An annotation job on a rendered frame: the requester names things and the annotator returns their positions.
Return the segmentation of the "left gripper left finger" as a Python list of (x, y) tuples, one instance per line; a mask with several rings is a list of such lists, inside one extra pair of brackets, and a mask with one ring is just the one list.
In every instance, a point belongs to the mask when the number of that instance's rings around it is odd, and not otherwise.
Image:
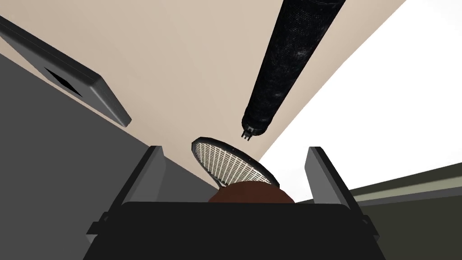
[(117, 194), (107, 214), (127, 202), (156, 201), (166, 173), (162, 146), (150, 146)]

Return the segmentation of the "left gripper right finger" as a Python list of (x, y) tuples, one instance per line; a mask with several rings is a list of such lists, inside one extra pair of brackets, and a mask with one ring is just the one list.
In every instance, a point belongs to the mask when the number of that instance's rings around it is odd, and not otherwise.
[(341, 204), (363, 216), (357, 201), (321, 147), (309, 147), (305, 173), (316, 204)]

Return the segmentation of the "brown round object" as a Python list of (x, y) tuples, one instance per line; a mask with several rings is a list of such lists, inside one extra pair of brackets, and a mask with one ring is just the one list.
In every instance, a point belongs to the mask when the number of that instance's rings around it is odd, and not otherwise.
[(282, 203), (294, 200), (282, 189), (261, 181), (244, 181), (230, 184), (209, 199), (209, 203)]

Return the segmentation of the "black tennis racket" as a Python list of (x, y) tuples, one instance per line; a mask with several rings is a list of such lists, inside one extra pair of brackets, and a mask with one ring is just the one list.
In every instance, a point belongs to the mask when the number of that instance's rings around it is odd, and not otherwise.
[(198, 137), (191, 143), (191, 151), (219, 188), (244, 181), (260, 181), (280, 187), (274, 175), (262, 164), (225, 142)]

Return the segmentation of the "grey flat box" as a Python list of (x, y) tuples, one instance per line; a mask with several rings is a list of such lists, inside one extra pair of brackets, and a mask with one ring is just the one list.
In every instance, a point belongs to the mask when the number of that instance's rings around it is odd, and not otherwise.
[(2, 37), (45, 78), (127, 127), (132, 118), (101, 75), (0, 16)]

